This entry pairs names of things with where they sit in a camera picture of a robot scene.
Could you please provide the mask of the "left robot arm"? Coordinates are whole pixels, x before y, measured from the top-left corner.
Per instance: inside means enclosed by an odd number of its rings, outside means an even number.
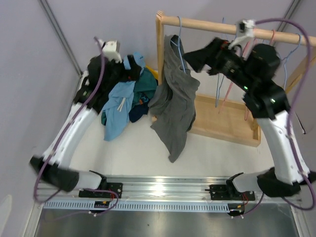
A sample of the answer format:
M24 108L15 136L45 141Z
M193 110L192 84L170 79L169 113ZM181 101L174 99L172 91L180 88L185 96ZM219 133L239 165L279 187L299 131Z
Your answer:
M49 183L58 191L89 189L98 198L106 194L107 185L102 182L102 175L76 171L69 165L82 136L106 104L110 91L119 82L137 81L145 67L143 56L138 53L127 55L122 62L110 61L102 54L91 58L63 127L42 157L33 156L30 160L38 182Z

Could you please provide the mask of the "navy blue shorts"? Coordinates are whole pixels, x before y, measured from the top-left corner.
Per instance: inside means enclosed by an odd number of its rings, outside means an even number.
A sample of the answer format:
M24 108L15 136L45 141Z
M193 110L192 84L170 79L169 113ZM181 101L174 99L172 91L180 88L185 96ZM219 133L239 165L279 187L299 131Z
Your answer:
M142 105L136 105L131 111L129 112L129 120L132 123L137 122L143 115L148 114L148 105L142 104Z

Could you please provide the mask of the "grey shorts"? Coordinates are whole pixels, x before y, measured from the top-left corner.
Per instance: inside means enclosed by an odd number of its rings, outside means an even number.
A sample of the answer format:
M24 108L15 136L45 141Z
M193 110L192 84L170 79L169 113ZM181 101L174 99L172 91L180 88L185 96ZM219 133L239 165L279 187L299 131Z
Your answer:
M174 163L182 153L187 133L196 119L195 98L200 82L191 76L184 60L182 65L177 46L177 35L164 37L164 79L149 102L151 115L157 118L151 128L169 151L169 161Z

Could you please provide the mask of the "blue hanger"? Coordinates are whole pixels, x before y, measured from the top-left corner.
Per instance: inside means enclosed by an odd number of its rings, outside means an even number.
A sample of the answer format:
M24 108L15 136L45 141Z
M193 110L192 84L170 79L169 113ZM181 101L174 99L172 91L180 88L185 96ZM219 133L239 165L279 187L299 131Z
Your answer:
M184 59L182 57L182 51L181 51L181 31L182 31L182 19L180 16L177 16L179 19L179 34L178 34L178 38L177 38L177 43L175 43L174 41L171 41L172 44L174 44L175 46L177 46L178 49L178 53L179 53L179 57L180 57L180 61L181 61L181 65L182 65L182 70L185 73L186 72L186 67L184 65Z
M282 60L282 61L283 61L283 68L284 68L283 89L286 89L286 84L287 84L287 79L288 79L287 67L286 67L287 62L288 62L289 58L291 57L291 55L300 47L301 42L302 42L303 35L298 34L298 36L299 36L299 43L298 43L297 46L296 46L294 49L292 49L292 50L288 53L288 55L285 56L285 57L283 58L283 60Z
M220 79L220 74L218 74L217 85L216 85L216 95L215 95L215 107L216 108L218 106L219 96L220 96L220 89L221 89L223 80L224 80L224 76L222 76L222 79Z

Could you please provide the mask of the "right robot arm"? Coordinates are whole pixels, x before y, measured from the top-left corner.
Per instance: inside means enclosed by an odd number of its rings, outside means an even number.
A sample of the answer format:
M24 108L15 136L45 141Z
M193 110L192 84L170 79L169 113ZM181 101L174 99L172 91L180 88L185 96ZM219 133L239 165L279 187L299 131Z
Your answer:
M183 58L195 72L208 65L209 75L223 74L241 88L243 101L265 134L274 166L257 173L239 173L226 181L225 192L237 199L244 192L259 191L272 198L291 197L301 186L316 180L316 173L294 157L286 134L290 105L282 87L272 80L280 65L275 48L257 44L247 59L224 39L214 38L206 47L187 52Z

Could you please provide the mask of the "light blue shorts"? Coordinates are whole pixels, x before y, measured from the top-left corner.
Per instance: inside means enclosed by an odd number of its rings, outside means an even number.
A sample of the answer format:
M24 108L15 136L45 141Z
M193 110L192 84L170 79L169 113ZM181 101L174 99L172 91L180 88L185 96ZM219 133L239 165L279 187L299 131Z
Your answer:
M126 69L130 69L127 56L124 57L123 64ZM136 81L118 82L109 93L109 99L102 109L106 118L105 141L112 141L117 138L129 123L135 83Z

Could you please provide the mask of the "dark green shorts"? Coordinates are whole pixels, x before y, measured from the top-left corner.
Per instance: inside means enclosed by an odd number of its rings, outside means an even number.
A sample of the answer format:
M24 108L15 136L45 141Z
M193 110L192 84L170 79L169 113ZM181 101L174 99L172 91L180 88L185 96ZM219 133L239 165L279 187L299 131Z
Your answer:
M107 95L107 99L105 102L105 104L106 104L108 99L109 99L109 93L111 92L111 90L114 88L114 86L118 82L109 81L109 77L105 76L103 79L103 83L104 83L104 93ZM135 87L134 87L133 92L134 93L143 92L149 97L149 99L152 99L154 96L154 93L156 91L157 85L158 85L157 80L154 78L152 73L147 68L144 68L142 74L140 75L139 79L135 83ZM103 113L101 116L101 123L103 125L106 124L106 118L105 118L105 115Z

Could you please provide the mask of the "orange teal patterned shorts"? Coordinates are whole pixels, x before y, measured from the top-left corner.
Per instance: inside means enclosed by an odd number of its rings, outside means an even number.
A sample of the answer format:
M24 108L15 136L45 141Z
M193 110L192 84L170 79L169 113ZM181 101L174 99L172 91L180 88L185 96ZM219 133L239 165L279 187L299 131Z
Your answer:
M134 93L133 106L142 105L150 101L149 97L143 92Z

